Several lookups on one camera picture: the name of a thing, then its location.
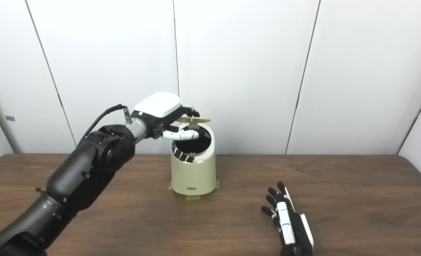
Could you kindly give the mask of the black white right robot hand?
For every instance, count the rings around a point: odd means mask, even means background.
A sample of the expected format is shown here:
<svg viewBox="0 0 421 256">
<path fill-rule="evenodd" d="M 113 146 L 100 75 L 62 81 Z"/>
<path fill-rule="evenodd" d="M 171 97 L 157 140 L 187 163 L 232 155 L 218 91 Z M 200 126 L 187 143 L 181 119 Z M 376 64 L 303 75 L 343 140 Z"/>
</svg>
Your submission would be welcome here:
<svg viewBox="0 0 421 256">
<path fill-rule="evenodd" d="M 277 190 L 268 188 L 266 201 L 271 207 L 262 206 L 261 211 L 269 216 L 280 235 L 281 256 L 312 256 L 314 238 L 305 214 L 296 211 L 290 193 L 282 181 Z"/>
</svg>

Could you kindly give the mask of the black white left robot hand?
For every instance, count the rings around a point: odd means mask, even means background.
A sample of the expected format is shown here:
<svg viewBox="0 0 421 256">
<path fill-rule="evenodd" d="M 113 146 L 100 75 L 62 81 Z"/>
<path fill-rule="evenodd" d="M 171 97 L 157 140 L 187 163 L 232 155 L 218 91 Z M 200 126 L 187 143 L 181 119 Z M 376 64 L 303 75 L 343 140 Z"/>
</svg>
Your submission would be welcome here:
<svg viewBox="0 0 421 256">
<path fill-rule="evenodd" d="M 165 138 L 169 140 L 196 140 L 205 136 L 198 128 L 181 130 L 173 126 L 183 115 L 198 118 L 199 112 L 189 104 L 183 104 L 179 96 L 169 92 L 156 92 L 138 103 L 131 113 L 132 123 L 126 126 L 136 138 Z"/>
</svg>

